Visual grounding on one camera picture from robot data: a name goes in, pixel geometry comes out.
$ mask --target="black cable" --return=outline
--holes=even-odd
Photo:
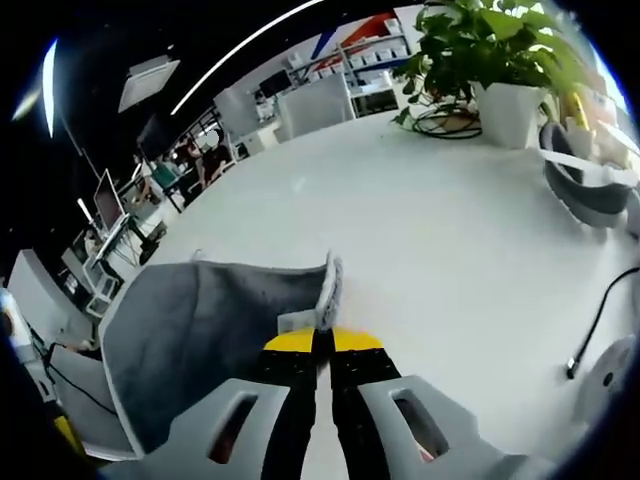
[[[580,348],[578,349],[578,352],[576,353],[576,355],[571,357],[567,361],[567,364],[565,367],[565,374],[567,375],[567,378],[569,380],[573,380],[574,378],[576,378],[576,372],[580,367],[580,362],[582,361],[582,357],[584,356],[585,352],[587,351],[587,348],[589,347],[589,342],[591,341],[591,337],[593,337],[593,334],[596,331],[596,327],[598,326],[598,322],[600,321],[600,317],[602,316],[602,311],[604,310],[604,305],[607,301],[607,297],[609,296],[609,292],[611,291],[613,286],[616,283],[618,283],[620,280],[622,280],[624,277],[629,276],[632,273],[636,273],[638,271],[640,271],[640,267],[630,268],[626,272],[622,272],[607,287],[607,290],[604,292],[604,296],[602,297],[602,301],[600,302],[600,307],[598,308],[598,313],[596,313],[596,317],[593,320],[593,324],[591,325],[591,329],[589,330],[589,333],[587,333],[587,336],[584,338],[582,345],[580,345]]]
[[[115,415],[116,417],[118,416],[118,414],[111,410],[109,407],[106,407],[105,405],[103,405],[102,403],[100,403],[93,395],[91,395],[89,392],[87,392],[86,390],[84,390],[83,388],[79,387],[78,385],[76,385],[75,383],[73,383],[71,380],[69,380],[67,377],[65,377],[62,372],[60,370],[58,370],[56,367],[54,367],[53,365],[49,364],[46,366],[46,368],[51,368],[54,372],[56,372],[58,375],[60,375],[60,377],[67,382],[69,385],[71,385],[73,388],[75,388],[76,390],[78,390],[79,392],[82,392],[83,394],[85,394],[87,396],[87,398],[89,400],[91,400],[93,403],[95,403],[96,405],[98,405],[100,408],[102,408],[103,410],[109,412],[111,415]]]

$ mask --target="white strap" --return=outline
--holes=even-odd
[[[565,167],[572,167],[583,172],[600,172],[603,180],[608,183],[619,183],[629,187],[638,185],[638,174],[634,170],[618,170],[609,165],[598,165],[582,158],[551,150],[538,149],[538,151],[545,160],[550,162],[559,163]]]

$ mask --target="white tabletop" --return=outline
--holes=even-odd
[[[150,263],[200,249],[219,262],[305,267],[331,248],[344,260],[343,324],[475,413],[485,440],[555,458],[581,378],[631,332],[628,283],[612,291],[578,380],[563,380],[561,366],[607,285],[636,263],[637,243],[579,224],[533,153],[404,132],[394,115],[240,163],[176,219]],[[327,418],[303,478],[347,478],[330,409],[318,412]]]

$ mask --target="computer monitor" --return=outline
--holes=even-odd
[[[273,97],[276,93],[286,90],[291,86],[291,80],[285,70],[281,70],[260,83],[260,90],[266,98]]]
[[[113,182],[111,181],[109,170],[105,170],[102,174],[93,200],[98,208],[98,214],[102,219],[104,228],[111,230],[125,212],[116,193],[116,189],[113,186]]]

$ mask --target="ceiling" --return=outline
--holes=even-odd
[[[39,84],[47,48],[59,38],[54,78],[56,108],[97,168],[109,167],[116,176],[124,177],[133,169],[135,138],[154,113],[170,122],[172,129],[185,129],[211,106],[218,92],[286,48],[330,27],[394,6],[421,3],[325,0],[247,45],[216,71],[177,115],[169,117],[177,102],[217,60],[303,1],[248,4],[164,0],[149,8],[133,0],[126,9],[110,7],[105,0],[90,4],[50,2],[37,9],[28,2],[12,5],[11,15],[0,19],[0,48],[4,66],[11,72],[0,101],[2,114],[11,118],[24,94]],[[596,28],[607,15],[606,5],[600,5],[590,23],[588,17],[593,12],[581,8],[581,13],[583,10],[587,23]],[[620,23],[633,16],[614,18]],[[605,50],[609,52],[616,54],[615,49]],[[164,54],[181,61],[164,90],[118,114],[129,68]],[[87,163],[77,157],[61,118],[58,113],[54,138],[50,139],[39,101],[26,118],[5,126],[9,154],[0,175],[0,201],[10,208],[3,212],[0,222],[0,269],[2,265],[10,269],[18,248],[31,246],[47,262],[55,263],[85,225],[75,200],[83,197],[91,204],[96,181]]]

